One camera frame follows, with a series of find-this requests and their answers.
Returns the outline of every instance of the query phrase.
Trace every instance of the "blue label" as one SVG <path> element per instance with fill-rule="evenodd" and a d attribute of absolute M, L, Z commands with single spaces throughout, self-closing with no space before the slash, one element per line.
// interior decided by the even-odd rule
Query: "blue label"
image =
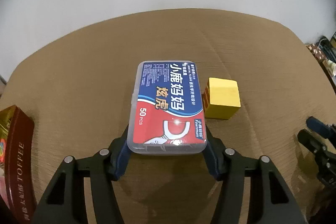
<path fill-rule="evenodd" d="M 202 119 L 194 119 L 194 121 L 195 121 L 195 137 L 202 140 L 203 139 Z"/>
<path fill-rule="evenodd" d="M 151 101 L 156 109 L 177 116 L 200 113 L 203 106 L 195 63 L 144 63 L 138 94 L 140 100 Z"/>

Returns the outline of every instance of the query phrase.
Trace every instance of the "clear plastic case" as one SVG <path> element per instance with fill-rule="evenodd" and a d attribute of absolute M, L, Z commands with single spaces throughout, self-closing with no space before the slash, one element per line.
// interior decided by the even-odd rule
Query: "clear plastic case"
<path fill-rule="evenodd" d="M 195 63 L 140 63 L 131 103 L 127 145 L 133 152 L 182 155 L 205 148 L 205 120 Z"/>

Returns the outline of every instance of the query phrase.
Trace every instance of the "screw head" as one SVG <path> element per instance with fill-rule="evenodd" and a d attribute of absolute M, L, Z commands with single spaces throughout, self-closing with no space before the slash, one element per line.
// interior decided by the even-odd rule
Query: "screw head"
<path fill-rule="evenodd" d="M 70 162 L 72 162 L 72 160 L 73 160 L 73 157 L 72 157 L 72 156 L 66 156 L 66 157 L 64 158 L 64 161 L 65 161 L 66 163 L 70 163 Z"/>
<path fill-rule="evenodd" d="M 261 161 L 262 161 L 262 162 L 265 162 L 265 163 L 268 163 L 268 162 L 270 161 L 270 159 L 269 159 L 269 157 L 267 157 L 267 156 L 262 156 L 262 157 L 261 157 Z"/>
<path fill-rule="evenodd" d="M 99 151 L 99 154 L 102 156 L 106 156 L 110 151 L 106 148 Z"/>
<path fill-rule="evenodd" d="M 235 153 L 235 151 L 232 148 L 226 148 L 225 153 L 232 156 Z"/>

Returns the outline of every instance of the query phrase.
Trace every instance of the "orange stripe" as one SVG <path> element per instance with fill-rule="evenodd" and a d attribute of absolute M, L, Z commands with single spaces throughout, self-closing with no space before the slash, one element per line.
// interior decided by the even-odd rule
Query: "orange stripe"
<path fill-rule="evenodd" d="M 208 101 L 210 101 L 210 95 L 209 95 L 209 87 L 208 86 L 206 86 L 206 88 L 205 88 L 205 95 L 206 95 L 206 97 L 207 97 L 207 99 L 208 99 Z"/>
<path fill-rule="evenodd" d="M 206 110 L 208 108 L 208 101 L 207 98 L 202 94 L 202 101 L 203 101 L 203 108 Z"/>
<path fill-rule="evenodd" d="M 208 102 L 210 103 L 210 81 L 208 80 Z"/>

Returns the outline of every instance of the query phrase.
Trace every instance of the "wooden block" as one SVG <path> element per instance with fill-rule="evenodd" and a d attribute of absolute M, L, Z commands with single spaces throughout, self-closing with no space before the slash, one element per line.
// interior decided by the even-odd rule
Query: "wooden block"
<path fill-rule="evenodd" d="M 241 106 L 237 82 L 209 78 L 202 101 L 206 118 L 230 119 Z"/>

